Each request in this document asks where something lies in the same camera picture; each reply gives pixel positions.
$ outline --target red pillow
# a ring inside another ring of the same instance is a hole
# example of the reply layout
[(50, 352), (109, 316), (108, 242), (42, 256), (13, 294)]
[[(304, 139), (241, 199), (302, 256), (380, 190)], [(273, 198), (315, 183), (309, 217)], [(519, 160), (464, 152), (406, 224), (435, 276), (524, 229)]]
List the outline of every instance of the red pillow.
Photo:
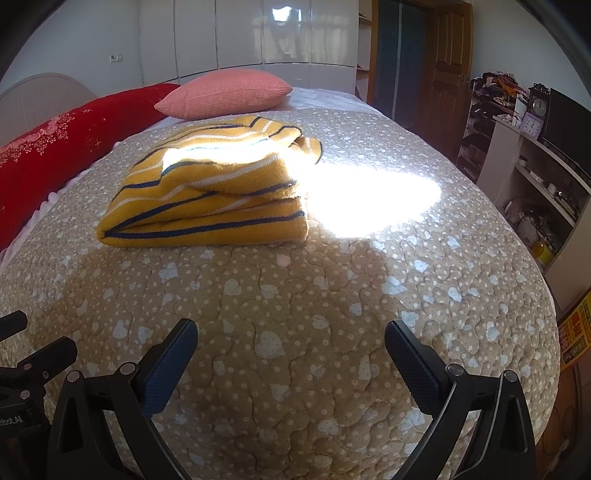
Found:
[(163, 83), (93, 100), (0, 148), (0, 251), (51, 192), (124, 140), (162, 120), (154, 105), (178, 85)]

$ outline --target white wall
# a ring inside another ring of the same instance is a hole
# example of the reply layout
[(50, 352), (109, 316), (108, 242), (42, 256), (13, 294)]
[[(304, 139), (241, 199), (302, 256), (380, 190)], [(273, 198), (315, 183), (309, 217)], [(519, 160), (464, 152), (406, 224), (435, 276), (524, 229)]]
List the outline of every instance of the white wall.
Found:
[[(118, 53), (123, 61), (109, 63)], [(67, 0), (18, 53), (0, 92), (46, 72), (69, 75), (97, 96), (143, 86), (139, 0)]]
[(472, 0), (472, 77), (500, 70), (524, 88), (543, 83), (591, 110), (591, 96), (556, 40), (516, 0)]

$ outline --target beige polka dot bedspread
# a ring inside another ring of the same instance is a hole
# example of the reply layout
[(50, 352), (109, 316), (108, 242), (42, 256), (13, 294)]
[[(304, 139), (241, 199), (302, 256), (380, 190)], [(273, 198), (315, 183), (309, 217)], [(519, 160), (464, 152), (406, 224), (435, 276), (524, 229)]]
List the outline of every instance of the beige polka dot bedspread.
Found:
[[(108, 374), (188, 317), (199, 348), (153, 421), (191, 477), (390, 479), (431, 420), (384, 348), (385, 325), (402, 319), (447, 363), (516, 371), (539, 439), (558, 387), (556, 318), (534, 261), (492, 203), (385, 117), (265, 116), (324, 145), (304, 244), (98, 243), (96, 225), (130, 166), (181, 127), (136, 135), (64, 195), (0, 278), (0, 313), (29, 318), (3, 342), (1, 362), (67, 335), (76, 368)], [(48, 388), (49, 412), (62, 378)]]

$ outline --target blue gripper pad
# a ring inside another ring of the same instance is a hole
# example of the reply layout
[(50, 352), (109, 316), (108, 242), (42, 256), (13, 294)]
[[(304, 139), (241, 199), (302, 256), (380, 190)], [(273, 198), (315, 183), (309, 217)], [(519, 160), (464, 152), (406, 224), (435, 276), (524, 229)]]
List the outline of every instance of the blue gripper pad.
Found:
[(164, 410), (197, 349), (198, 340), (195, 322), (182, 319), (139, 362), (132, 386), (147, 418)]
[(443, 360), (422, 345), (401, 320), (386, 326), (384, 341), (418, 408), (424, 414), (438, 415), (451, 390)]
[(27, 316), (20, 310), (0, 317), (0, 342), (22, 332), (27, 328), (27, 323)]

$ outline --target folded sweater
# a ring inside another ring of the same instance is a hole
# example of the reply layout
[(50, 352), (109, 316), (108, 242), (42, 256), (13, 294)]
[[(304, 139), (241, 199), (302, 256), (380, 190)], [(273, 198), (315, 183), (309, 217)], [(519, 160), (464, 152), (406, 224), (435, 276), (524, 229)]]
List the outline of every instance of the folded sweater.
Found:
[(131, 168), (98, 239), (113, 247), (302, 241), (305, 178), (321, 156), (318, 140), (260, 116), (185, 128)]

